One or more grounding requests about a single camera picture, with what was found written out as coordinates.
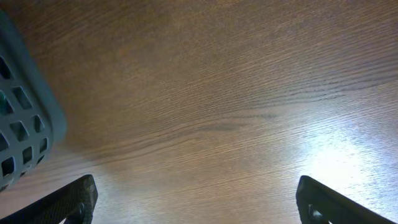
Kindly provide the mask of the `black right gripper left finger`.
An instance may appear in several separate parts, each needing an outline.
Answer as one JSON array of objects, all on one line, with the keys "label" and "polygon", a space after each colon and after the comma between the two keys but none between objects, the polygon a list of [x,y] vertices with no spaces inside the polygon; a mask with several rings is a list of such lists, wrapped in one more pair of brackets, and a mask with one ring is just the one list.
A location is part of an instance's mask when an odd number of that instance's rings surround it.
[{"label": "black right gripper left finger", "polygon": [[2,218],[1,224],[91,224],[97,199],[95,180],[87,174]]}]

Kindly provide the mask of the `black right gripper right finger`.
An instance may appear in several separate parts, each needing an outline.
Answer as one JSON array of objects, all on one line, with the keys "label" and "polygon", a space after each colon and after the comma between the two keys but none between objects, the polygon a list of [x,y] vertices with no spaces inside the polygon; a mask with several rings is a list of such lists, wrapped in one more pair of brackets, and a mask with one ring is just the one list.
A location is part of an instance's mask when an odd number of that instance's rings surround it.
[{"label": "black right gripper right finger", "polygon": [[307,175],[300,177],[295,198],[303,224],[394,224]]}]

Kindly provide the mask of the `grey plastic lattice basket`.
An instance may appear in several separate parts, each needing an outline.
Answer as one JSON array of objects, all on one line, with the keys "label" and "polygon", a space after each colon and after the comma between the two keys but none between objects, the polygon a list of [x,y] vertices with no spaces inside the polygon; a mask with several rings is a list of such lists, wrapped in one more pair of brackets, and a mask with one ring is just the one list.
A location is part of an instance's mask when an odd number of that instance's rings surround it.
[{"label": "grey plastic lattice basket", "polygon": [[67,120],[16,27],[1,13],[1,190],[45,160]]}]

